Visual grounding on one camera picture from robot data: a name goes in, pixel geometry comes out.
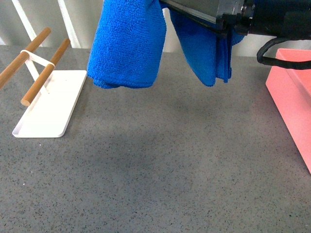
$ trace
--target black wire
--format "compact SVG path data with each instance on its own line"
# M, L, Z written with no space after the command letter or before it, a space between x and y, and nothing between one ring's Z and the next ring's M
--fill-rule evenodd
M288 38L277 37L277 38L273 38L272 40L269 40L258 51L257 61L261 64L264 64L264 65L277 66L277 67L282 67L285 69L311 69L311 61L290 62L290 61L279 60L277 58L264 57L264 54L273 45L280 44L280 43L283 43L285 41L290 41L290 40L300 40L300 39L288 39Z

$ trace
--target wooden stick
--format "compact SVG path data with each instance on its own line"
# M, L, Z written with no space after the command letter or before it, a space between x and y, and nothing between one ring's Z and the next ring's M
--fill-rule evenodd
M63 43L61 44L61 46L58 48L58 50L56 51L56 53L54 54L54 56L51 59L51 63L53 63L54 65L56 65L58 63L58 61L60 60L60 58L63 56L65 50L67 49L68 45L70 44L70 40L69 39L65 39L63 41ZM34 84L29 88L29 90L27 91L27 93L25 94L25 96L23 97L23 99L20 101L21 104L25 105L25 106L29 106L32 101L34 100L35 96L39 93L41 87L44 85L44 83L46 82L46 80L48 79L48 77L50 76L50 74L53 72L54 70L54 66L51 64L48 64L44 70L42 71L42 73L39 75L39 77L37 78L37 80L34 82Z
M50 28L46 27L32 42L30 42L25 50L29 52L34 52L50 33ZM9 79L15 74L15 72L24 64L24 62L28 58L29 54L27 52L20 53L0 74L0 89L3 88L3 86L9 81Z

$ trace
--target blue microfiber cloth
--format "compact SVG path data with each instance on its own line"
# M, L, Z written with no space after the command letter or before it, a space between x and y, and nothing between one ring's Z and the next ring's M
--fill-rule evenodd
M151 86L157 76L166 25L158 0L105 0L87 74L102 88ZM201 82L231 77L231 48L242 40L233 31L219 39L208 29L171 11L186 60Z
M243 36L231 30L227 38L218 38L193 20L170 13L185 58L196 76L206 86L213 86L216 77L227 83L231 78L232 46L241 42Z
M105 0L87 74L102 88L151 86L166 34L158 0Z

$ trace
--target white railing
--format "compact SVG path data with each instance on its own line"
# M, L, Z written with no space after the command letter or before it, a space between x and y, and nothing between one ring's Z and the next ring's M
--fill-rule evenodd
M43 28L51 35L44 47L58 47L64 37L73 48L91 48L103 0L3 0L0 4L0 45L27 45ZM163 11L167 23L164 51L181 51L169 11ZM268 36L249 35L233 49L233 55L255 56ZM288 42L285 48L311 49L310 41Z

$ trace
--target white tray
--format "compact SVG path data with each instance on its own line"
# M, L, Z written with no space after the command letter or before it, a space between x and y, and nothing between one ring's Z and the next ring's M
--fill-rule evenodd
M86 70L54 70L14 128L15 137L43 138L64 135L79 98Z

